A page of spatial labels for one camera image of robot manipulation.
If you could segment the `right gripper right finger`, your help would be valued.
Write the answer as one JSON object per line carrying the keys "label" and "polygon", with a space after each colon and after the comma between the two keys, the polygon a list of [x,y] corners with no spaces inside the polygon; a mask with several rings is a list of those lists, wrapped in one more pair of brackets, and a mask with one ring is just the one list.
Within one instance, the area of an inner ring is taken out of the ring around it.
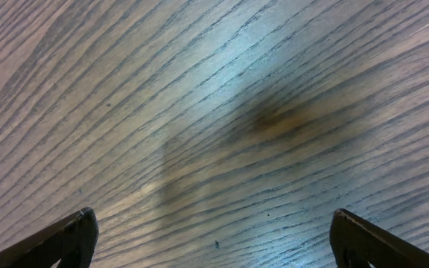
{"label": "right gripper right finger", "polygon": [[429,267],[429,253],[339,208],[329,242],[338,267]]}

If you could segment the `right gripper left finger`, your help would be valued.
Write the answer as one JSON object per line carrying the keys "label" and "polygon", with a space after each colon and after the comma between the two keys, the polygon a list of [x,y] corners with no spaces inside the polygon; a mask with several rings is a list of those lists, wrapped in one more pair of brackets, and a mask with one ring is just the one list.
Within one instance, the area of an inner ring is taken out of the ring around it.
{"label": "right gripper left finger", "polygon": [[0,251],[0,268],[88,268],[97,240],[95,212],[85,207]]}

